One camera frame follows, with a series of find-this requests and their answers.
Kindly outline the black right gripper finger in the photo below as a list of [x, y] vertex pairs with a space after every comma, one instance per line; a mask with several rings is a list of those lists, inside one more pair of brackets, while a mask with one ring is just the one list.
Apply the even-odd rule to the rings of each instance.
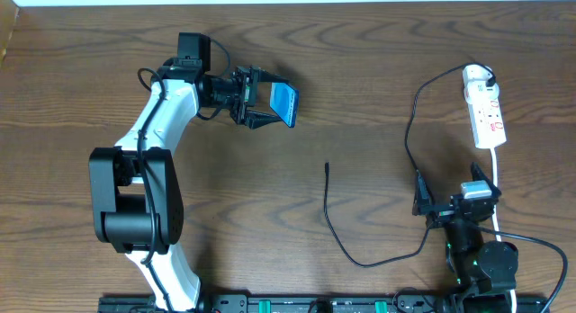
[[471, 176], [474, 181], [484, 181], [488, 182], [490, 179], [488, 176], [482, 171], [481, 167], [478, 163], [472, 162], [470, 165]]
[[426, 180], [422, 173], [417, 170], [413, 210], [432, 210], [434, 204], [434, 198], [426, 184]]

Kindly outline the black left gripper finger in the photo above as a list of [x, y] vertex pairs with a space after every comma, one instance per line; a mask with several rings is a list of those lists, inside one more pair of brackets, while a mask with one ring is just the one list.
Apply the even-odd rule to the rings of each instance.
[[252, 130], [278, 121], [282, 121], [278, 115], [255, 111], [247, 111], [246, 113], [246, 126]]
[[270, 73], [262, 68], [258, 69], [258, 82], [259, 83], [284, 83], [288, 84], [289, 80], [283, 76]]

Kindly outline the blue screen Galaxy smartphone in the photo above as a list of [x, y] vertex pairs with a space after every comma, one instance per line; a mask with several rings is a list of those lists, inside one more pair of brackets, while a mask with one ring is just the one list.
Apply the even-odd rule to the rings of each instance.
[[270, 108], [289, 127], [296, 124], [299, 92], [287, 83], [272, 83]]

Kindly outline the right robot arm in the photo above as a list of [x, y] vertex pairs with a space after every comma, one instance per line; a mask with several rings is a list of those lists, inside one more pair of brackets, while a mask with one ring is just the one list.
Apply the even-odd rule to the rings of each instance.
[[481, 297], [498, 297], [516, 289], [518, 249], [509, 242], [485, 241], [479, 224], [495, 213], [501, 191], [471, 164], [472, 180], [447, 203], [436, 203], [421, 172], [416, 172], [412, 214], [426, 218], [427, 229], [445, 231], [446, 261], [458, 285], [435, 303], [438, 312], [480, 309]]

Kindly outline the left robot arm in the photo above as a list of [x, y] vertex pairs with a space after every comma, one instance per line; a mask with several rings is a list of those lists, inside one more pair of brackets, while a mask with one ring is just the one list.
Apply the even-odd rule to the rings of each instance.
[[299, 92], [288, 79], [260, 67], [213, 76], [202, 58], [171, 58], [152, 71], [148, 103], [133, 127], [89, 157], [97, 238], [135, 263], [152, 288], [154, 309], [197, 309], [201, 280], [185, 260], [179, 239], [184, 205], [173, 155], [188, 123], [202, 108], [229, 111], [252, 130], [296, 123]]

